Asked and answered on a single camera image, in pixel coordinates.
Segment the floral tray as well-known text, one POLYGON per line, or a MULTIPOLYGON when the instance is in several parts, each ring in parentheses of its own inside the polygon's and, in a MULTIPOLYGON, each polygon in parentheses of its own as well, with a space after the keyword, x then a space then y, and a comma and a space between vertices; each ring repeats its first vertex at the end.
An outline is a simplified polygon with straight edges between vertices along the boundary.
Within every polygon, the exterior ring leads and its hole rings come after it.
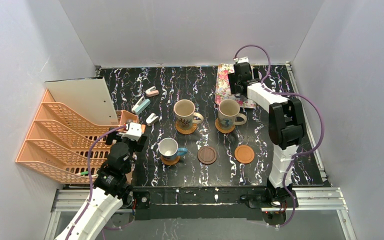
POLYGON ((215 103, 219 105, 225 99, 236 101, 240 107, 246 109, 255 109, 256 103, 243 96, 236 97, 232 95, 228 74, 234 72, 232 64, 221 63, 217 68, 217 77, 215 84, 215 103))

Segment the tall beige mug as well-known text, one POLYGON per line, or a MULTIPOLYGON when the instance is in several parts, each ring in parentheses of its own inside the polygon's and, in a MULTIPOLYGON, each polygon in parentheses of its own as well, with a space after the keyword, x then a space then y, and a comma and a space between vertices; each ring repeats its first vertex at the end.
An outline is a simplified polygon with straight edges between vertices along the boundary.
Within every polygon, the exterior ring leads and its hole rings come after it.
POLYGON ((240 113, 241 107, 233 99, 225 99, 218 105, 218 119, 223 128, 230 128, 232 125, 239 126, 247 122, 247 117, 240 113))

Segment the blue mug white inside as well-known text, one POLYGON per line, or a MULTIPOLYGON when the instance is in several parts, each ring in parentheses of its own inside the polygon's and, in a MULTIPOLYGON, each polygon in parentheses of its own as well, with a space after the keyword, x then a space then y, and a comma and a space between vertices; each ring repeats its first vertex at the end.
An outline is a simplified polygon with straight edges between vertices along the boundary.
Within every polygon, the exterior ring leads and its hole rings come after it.
POLYGON ((188 153, 185 147, 179 147, 178 142, 173 138, 164 138, 158 144, 158 151, 162 159, 168 162, 174 162, 178 157, 188 153))

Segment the light wooden coaster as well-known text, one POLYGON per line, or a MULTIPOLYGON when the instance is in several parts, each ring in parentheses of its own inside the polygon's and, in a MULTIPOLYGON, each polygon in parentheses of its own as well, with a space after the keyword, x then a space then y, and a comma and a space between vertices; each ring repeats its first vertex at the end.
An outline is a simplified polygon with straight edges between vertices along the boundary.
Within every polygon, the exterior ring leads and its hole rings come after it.
POLYGON ((164 158, 163 156, 160 157, 160 160, 162 161, 162 163, 166 166, 172 166, 172 165, 175 165, 179 162, 179 160, 181 159, 180 156, 177 156, 174 158, 174 160, 167 160, 166 158, 164 158))
POLYGON ((241 164, 249 164, 254 160, 255 152, 248 145, 239 145, 234 151, 234 157, 241 164))

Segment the woven rattan coaster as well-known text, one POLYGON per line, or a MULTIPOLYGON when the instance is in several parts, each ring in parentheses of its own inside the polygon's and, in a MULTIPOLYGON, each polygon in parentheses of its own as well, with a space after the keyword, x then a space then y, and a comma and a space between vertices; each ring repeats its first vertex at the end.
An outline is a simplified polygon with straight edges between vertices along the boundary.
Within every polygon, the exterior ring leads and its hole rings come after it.
POLYGON ((183 129, 181 128, 181 123, 179 120, 176 120, 175 121, 175 129, 177 132, 179 132, 180 134, 183 134, 183 135, 190 135, 192 134, 198 127, 198 124, 197 123, 194 123, 191 128, 189 129, 183 129))
POLYGON ((235 125, 232 125, 231 127, 229 127, 229 128, 223 128, 222 127, 222 125, 221 125, 221 122, 219 121, 219 119, 217 118, 216 120, 215 120, 215 127, 216 127, 216 129, 219 131, 219 132, 221 132, 221 133, 223 133, 223 134, 228 134, 228 133, 231 133, 234 129, 235 129, 235 125))

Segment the dark walnut wooden coaster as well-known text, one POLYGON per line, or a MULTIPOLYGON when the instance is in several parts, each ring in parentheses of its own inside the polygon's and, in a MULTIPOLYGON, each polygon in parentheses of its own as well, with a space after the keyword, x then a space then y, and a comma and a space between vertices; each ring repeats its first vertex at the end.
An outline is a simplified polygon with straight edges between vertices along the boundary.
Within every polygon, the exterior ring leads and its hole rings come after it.
POLYGON ((210 165, 217 160, 217 152, 211 146, 203 146, 198 150, 197 158, 202 164, 210 165))

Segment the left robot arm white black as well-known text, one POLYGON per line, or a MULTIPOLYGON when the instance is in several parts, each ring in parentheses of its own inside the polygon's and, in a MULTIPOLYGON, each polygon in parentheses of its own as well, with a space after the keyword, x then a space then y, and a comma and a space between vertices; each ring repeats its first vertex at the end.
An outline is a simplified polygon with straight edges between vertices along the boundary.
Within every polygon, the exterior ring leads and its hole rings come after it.
POLYGON ((67 227, 56 236, 57 240, 94 240, 98 236, 133 191, 128 182, 133 154, 143 150, 147 138, 142 125, 131 122, 111 128, 91 144, 87 151, 89 172, 93 148, 102 139, 106 139, 109 153, 96 171, 96 178, 88 174, 88 197, 67 227))

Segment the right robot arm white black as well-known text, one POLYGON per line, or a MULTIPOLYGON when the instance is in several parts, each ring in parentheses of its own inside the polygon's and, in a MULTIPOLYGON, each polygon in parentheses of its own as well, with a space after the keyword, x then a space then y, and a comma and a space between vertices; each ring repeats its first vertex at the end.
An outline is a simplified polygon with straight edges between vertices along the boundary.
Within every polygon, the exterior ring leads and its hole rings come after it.
POLYGON ((268 112, 268 134, 273 144, 272 169, 262 200, 282 202, 292 190, 292 164, 306 130, 302 102, 269 90, 248 62, 233 65, 228 81, 233 95, 242 95, 268 112))

